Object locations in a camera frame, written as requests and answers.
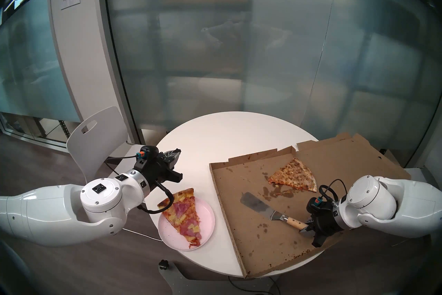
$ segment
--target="pink plate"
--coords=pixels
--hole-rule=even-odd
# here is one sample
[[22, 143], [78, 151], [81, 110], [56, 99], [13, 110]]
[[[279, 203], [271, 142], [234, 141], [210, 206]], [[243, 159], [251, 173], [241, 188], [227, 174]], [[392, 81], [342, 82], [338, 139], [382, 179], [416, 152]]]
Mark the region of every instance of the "pink plate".
[[[200, 246], [203, 246], [209, 240], [215, 228], [215, 215], [209, 204], [198, 197], [195, 197], [195, 209], [200, 220]], [[161, 240], [174, 250], [190, 251], [200, 247], [192, 246], [189, 248], [189, 242], [186, 238], [176, 231], [164, 215], [160, 215], [160, 219], [158, 220], [158, 233], [160, 234]]]

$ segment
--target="wooden handle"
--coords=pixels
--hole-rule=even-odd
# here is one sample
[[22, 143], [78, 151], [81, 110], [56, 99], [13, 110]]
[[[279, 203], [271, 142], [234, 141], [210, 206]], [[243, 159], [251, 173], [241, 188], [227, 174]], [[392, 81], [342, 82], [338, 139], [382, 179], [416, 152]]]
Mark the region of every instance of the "wooden handle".
[[294, 228], [297, 228], [298, 230], [301, 230], [301, 229], [303, 229], [303, 228], [308, 226], [307, 224], [305, 224], [305, 223], [303, 223], [301, 221], [295, 220], [293, 218], [288, 218], [287, 219], [287, 223], [290, 226], [293, 226]]

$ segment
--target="glass wall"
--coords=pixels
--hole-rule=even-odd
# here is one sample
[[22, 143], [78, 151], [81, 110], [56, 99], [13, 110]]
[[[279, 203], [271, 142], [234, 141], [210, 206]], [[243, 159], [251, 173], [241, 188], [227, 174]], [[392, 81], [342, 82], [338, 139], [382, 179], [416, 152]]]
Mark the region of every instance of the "glass wall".
[[442, 91], [422, 0], [107, 0], [136, 125], [246, 110], [318, 139], [360, 133], [406, 164]]
[[2, 127], [14, 134], [66, 142], [63, 126], [72, 129], [80, 119], [55, 53], [48, 0], [6, 0], [3, 8], [0, 25]]

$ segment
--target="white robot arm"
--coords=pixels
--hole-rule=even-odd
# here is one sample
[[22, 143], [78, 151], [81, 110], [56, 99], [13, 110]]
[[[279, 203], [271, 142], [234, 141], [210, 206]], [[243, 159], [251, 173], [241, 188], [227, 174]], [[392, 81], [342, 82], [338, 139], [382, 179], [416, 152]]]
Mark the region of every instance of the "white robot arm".
[[[84, 187], [66, 184], [0, 196], [0, 228], [43, 246], [66, 246], [114, 235], [126, 223], [127, 213], [141, 205], [153, 188], [165, 191], [172, 205], [173, 196], [161, 183], [182, 179], [182, 174], [172, 171], [179, 154], [178, 149], [159, 153], [154, 146], [144, 146], [134, 168], [115, 178], [96, 179]], [[78, 220], [81, 208], [89, 222]]]
[[307, 205], [312, 214], [309, 225], [301, 230], [315, 233], [316, 247], [336, 232], [362, 225], [408, 238], [442, 228], [442, 192], [427, 183], [364, 176], [341, 199], [330, 186], [319, 190], [322, 196], [311, 198]]
[[416, 238], [442, 227], [442, 192], [423, 182], [362, 177], [338, 208], [350, 228]]

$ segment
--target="pizza slice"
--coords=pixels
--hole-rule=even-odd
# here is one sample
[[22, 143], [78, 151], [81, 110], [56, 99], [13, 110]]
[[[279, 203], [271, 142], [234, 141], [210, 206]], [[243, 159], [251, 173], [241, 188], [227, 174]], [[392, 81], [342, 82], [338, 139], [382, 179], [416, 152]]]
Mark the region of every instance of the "pizza slice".
[[285, 184], [298, 190], [318, 191], [312, 172], [297, 158], [280, 168], [268, 178], [268, 181], [270, 184]]
[[[173, 204], [162, 214], [167, 221], [184, 236], [192, 246], [200, 246], [201, 233], [199, 230], [199, 218], [195, 210], [195, 197], [193, 188], [179, 191], [173, 194]], [[169, 199], [158, 203], [158, 208], [163, 209], [169, 204]]]

